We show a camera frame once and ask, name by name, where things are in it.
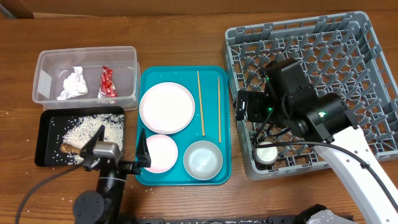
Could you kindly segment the wooden chopstick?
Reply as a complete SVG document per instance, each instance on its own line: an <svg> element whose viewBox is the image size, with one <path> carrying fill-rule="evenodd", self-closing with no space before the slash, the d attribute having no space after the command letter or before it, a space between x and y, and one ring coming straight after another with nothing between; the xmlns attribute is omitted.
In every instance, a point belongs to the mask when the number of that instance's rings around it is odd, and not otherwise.
<svg viewBox="0 0 398 224"><path fill-rule="evenodd" d="M203 117L203 103L202 103L201 83L200 83L199 71L197 71L197 83L198 83L198 97L199 97L199 104L200 104L201 132L202 132L202 136L205 136L205 125L204 125L204 117Z"/></svg>
<svg viewBox="0 0 398 224"><path fill-rule="evenodd" d="M221 80L218 77L218 142L222 142L221 136Z"/></svg>

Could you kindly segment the brown food scraps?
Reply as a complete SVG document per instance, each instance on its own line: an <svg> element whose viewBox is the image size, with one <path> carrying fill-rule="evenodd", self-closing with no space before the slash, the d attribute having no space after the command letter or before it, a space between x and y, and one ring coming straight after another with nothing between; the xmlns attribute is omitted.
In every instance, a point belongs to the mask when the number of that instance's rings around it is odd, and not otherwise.
<svg viewBox="0 0 398 224"><path fill-rule="evenodd" d="M60 152L65 154L77 154L79 155L81 152L80 148L77 148L71 144L62 143L60 146Z"/></svg>

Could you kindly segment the white rice grains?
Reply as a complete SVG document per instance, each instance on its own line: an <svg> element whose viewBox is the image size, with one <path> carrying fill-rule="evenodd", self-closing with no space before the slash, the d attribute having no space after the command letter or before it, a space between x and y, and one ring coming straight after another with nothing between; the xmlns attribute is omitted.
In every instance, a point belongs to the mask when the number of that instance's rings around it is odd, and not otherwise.
<svg viewBox="0 0 398 224"><path fill-rule="evenodd" d="M53 117L49 124L49 136L45 155L46 166L67 166L79 164L83 158L77 152L62 149L69 144L81 149L104 126L104 140L114 142L124 151L124 115L94 114L88 116Z"/></svg>

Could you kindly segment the white paper napkin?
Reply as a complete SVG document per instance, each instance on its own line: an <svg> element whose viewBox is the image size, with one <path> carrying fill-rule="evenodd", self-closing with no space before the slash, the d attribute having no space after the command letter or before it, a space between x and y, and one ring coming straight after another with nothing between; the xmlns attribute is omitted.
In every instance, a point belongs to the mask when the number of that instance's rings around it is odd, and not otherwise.
<svg viewBox="0 0 398 224"><path fill-rule="evenodd" d="M73 69L74 72L63 81L63 90L57 100L68 100L88 93L88 87L83 76L83 68L74 67Z"/></svg>

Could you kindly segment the large white round plate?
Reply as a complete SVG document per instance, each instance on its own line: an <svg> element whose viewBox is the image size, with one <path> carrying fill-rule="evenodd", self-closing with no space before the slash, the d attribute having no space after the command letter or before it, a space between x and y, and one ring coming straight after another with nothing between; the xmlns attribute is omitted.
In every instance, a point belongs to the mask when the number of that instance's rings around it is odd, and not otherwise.
<svg viewBox="0 0 398 224"><path fill-rule="evenodd" d="M195 100L181 84L163 82L150 87L139 105L143 124L158 134L175 134L186 128L195 115Z"/></svg>

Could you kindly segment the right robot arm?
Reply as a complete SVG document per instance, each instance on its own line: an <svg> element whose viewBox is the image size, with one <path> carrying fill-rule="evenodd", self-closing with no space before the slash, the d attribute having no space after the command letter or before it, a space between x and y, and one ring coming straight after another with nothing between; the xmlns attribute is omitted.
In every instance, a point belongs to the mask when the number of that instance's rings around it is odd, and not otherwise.
<svg viewBox="0 0 398 224"><path fill-rule="evenodd" d="M372 153L354 112L336 93L318 96L294 58L261 68L263 91L239 90L238 121L288 128L333 169L368 223L397 223L397 187Z"/></svg>

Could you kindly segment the red foil snack wrapper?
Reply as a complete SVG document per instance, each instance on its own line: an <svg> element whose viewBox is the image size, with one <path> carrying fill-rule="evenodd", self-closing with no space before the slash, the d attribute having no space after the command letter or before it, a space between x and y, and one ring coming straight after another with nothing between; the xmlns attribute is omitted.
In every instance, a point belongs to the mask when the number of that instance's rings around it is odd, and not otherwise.
<svg viewBox="0 0 398 224"><path fill-rule="evenodd" d="M114 98L118 96L112 77L113 70L102 66L98 98Z"/></svg>

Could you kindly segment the small pink bowl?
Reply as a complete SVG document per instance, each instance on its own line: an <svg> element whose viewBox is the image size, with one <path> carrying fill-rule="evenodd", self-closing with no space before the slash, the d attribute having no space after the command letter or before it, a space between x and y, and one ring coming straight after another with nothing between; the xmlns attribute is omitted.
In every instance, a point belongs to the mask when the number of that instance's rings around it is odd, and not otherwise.
<svg viewBox="0 0 398 224"><path fill-rule="evenodd" d="M170 170L178 159L178 147L175 141L163 134L155 134L147 138L147 147L151 159L150 167L145 170L160 174Z"/></svg>

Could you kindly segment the grey round bowl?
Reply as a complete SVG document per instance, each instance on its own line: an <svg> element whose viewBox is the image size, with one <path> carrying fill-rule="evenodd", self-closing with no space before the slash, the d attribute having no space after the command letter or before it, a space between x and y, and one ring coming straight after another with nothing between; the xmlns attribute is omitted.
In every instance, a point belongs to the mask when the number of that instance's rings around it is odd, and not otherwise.
<svg viewBox="0 0 398 224"><path fill-rule="evenodd" d="M196 180L210 180L223 166L223 155L216 144L197 141L189 145L183 156L186 172Z"/></svg>

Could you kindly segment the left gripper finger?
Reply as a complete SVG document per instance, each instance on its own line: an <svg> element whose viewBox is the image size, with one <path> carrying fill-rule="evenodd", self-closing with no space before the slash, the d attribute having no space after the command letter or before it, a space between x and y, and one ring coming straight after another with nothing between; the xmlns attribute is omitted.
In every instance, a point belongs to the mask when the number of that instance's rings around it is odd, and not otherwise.
<svg viewBox="0 0 398 224"><path fill-rule="evenodd" d="M141 130L139 140L136 146L136 162L138 167L149 168L151 166L151 158L149 148L147 146L147 137L145 129Z"/></svg>
<svg viewBox="0 0 398 224"><path fill-rule="evenodd" d="M80 151L80 157L87 157L93 155L93 149L99 141L104 140L105 126L101 125L94 136L82 147Z"/></svg>

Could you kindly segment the white plastic cup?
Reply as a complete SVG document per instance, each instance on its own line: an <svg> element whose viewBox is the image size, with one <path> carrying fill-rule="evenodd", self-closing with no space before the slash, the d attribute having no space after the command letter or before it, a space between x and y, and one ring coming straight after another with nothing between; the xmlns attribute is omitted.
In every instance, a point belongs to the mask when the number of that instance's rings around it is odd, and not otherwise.
<svg viewBox="0 0 398 224"><path fill-rule="evenodd" d="M255 147L253 149L254 160L262 165L274 164L278 156L279 152L275 146Z"/></svg>

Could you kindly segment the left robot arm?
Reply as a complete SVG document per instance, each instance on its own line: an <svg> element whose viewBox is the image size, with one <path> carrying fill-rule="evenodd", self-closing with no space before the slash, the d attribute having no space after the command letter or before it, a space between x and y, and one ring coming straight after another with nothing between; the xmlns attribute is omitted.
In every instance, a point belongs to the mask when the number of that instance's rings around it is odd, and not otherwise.
<svg viewBox="0 0 398 224"><path fill-rule="evenodd" d="M151 158L142 130L136 148L136 160L122 160L121 151L115 142L104 141L105 127L102 125L83 146L81 166L86 171L99 171L96 190L83 192L73 206L76 223L138 223L134 215L121 215L120 208L128 175L141 174L149 168Z"/></svg>

